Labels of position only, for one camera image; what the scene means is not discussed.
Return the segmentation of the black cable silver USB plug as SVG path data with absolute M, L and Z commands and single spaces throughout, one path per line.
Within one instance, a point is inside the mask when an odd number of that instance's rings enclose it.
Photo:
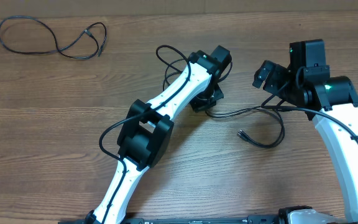
M 50 35 L 52 36 L 53 42 L 54 42 L 54 49 L 53 50 L 48 50 L 48 51 L 41 51 L 41 52 L 25 52 L 25 51 L 18 51 L 18 50 L 14 50 L 12 48 L 10 48 L 5 41 L 2 38 L 2 26 L 9 20 L 15 20 L 15 19 L 26 19 L 26 20 L 31 20 L 34 21 L 36 23 L 38 23 L 39 25 L 41 25 L 42 27 L 44 27 L 45 29 L 47 29 L 50 32 Z M 104 36 L 103 36 L 103 41 L 101 43 L 98 42 L 98 40 L 96 39 L 96 37 L 91 33 L 91 29 L 100 25 L 103 28 L 104 31 Z M 85 55 L 85 56 L 74 56 L 74 55 L 67 55 L 65 53 L 66 50 L 72 48 L 84 35 L 88 36 L 91 40 L 94 41 L 94 43 L 96 44 L 96 50 L 90 54 L 90 55 Z M 55 35 L 54 31 L 48 26 L 46 25 L 44 22 L 38 20 L 37 18 L 31 17 L 31 16 L 23 16 L 23 15 L 15 15 L 15 16 L 9 16 L 4 18 L 1 22 L 0 22 L 0 44 L 1 46 L 6 49 L 9 52 L 12 52 L 14 54 L 20 54 L 20 55 L 50 55 L 50 54 L 60 54 L 63 57 L 66 58 L 70 58 L 70 59 L 74 59 L 74 60 L 89 60 L 93 57 L 100 57 L 104 47 L 106 45 L 108 39 L 108 29 L 106 27 L 106 25 L 103 22 L 95 22 L 90 24 L 88 27 L 86 27 L 85 29 L 83 29 L 80 34 L 78 35 L 78 37 L 73 40 L 70 44 L 64 46 L 64 47 L 60 47 L 58 44 L 58 40 L 57 40 L 57 36 Z

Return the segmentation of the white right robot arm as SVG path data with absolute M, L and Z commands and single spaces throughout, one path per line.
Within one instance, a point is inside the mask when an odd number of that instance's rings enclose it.
M 292 42 L 290 63 L 269 60 L 255 72 L 253 86 L 277 105 L 263 109 L 302 111 L 313 122 L 331 158 L 342 191 L 347 223 L 358 223 L 358 94 L 350 78 L 332 77 L 321 39 Z

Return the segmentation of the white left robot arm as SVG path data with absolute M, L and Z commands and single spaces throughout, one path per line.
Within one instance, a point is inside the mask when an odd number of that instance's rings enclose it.
M 218 83 L 232 66 L 228 49 L 219 45 L 211 54 L 199 50 L 182 59 L 186 66 L 172 84 L 146 103 L 133 102 L 126 118 L 102 133 L 104 138 L 114 128 L 122 128 L 114 157 L 117 168 L 102 202 L 87 214 L 85 223 L 121 223 L 140 179 L 165 153 L 174 119 L 187 105 L 195 112 L 206 111 L 223 98 Z

